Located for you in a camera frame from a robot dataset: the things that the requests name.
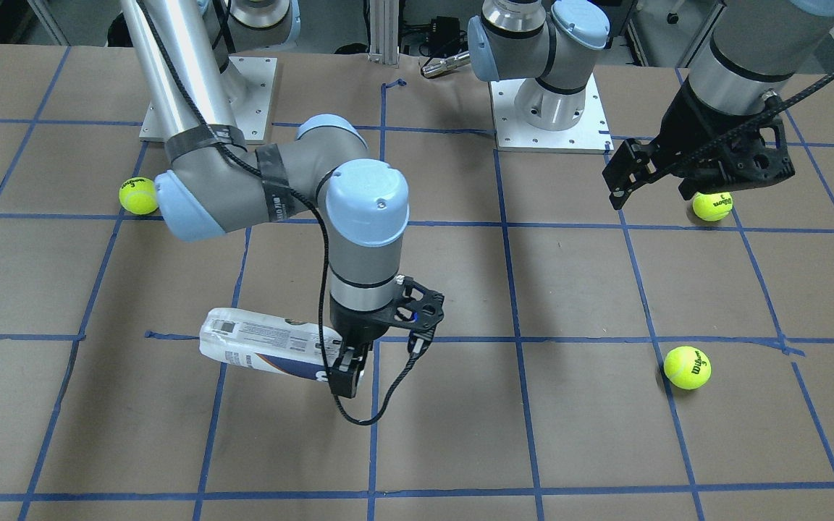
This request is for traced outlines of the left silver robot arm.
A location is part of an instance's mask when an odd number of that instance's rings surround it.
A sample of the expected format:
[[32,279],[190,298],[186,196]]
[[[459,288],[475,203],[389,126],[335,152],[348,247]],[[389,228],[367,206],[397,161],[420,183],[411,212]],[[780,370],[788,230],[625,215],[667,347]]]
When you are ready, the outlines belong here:
[[[665,176],[682,198],[773,187],[795,175],[781,113],[834,80],[790,98],[781,90],[834,28],[834,1],[718,1],[683,40],[688,75],[651,141],[628,138],[602,171],[615,210]],[[518,80],[514,112],[546,132],[585,111],[586,83],[611,35],[589,1],[486,1],[467,27],[468,57],[484,82]]]

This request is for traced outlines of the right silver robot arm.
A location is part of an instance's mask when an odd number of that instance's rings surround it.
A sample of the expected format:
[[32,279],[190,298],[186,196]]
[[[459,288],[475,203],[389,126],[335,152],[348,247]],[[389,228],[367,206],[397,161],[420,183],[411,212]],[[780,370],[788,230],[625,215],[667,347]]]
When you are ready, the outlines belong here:
[[371,158],[341,116],[317,115],[287,144],[248,148],[236,119],[237,72],[216,55],[196,1],[125,1],[122,14],[148,80],[171,169],[156,178],[159,210],[183,241],[284,221],[310,211],[324,241],[322,322],[218,308],[199,334],[206,357],[327,383],[354,398],[375,340],[426,331],[434,311],[400,273],[410,205],[403,174]]

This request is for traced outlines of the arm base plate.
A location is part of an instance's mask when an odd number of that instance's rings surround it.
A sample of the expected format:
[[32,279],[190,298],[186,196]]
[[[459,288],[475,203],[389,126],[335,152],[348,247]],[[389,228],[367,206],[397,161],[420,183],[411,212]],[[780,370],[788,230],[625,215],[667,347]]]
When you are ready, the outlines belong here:
[[[172,77],[161,66],[160,57],[148,59],[141,69],[146,74],[150,105],[143,117],[139,138],[162,143],[176,133],[198,125]],[[246,144],[264,144],[271,121],[277,59],[275,57],[231,56],[221,74],[211,68],[197,80],[184,79],[190,96],[206,122],[232,125]]]
[[499,151],[603,154],[613,150],[595,77],[573,95],[547,91],[535,79],[489,83]]

